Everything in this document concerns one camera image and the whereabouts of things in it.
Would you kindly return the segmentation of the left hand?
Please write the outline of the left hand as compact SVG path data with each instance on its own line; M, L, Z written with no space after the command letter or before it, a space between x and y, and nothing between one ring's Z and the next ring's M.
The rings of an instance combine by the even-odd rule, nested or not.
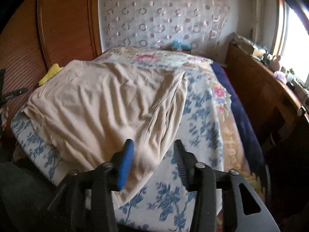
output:
M3 105L0 109L0 117L1 117L1 131L6 128L7 119L8 119L8 106Z

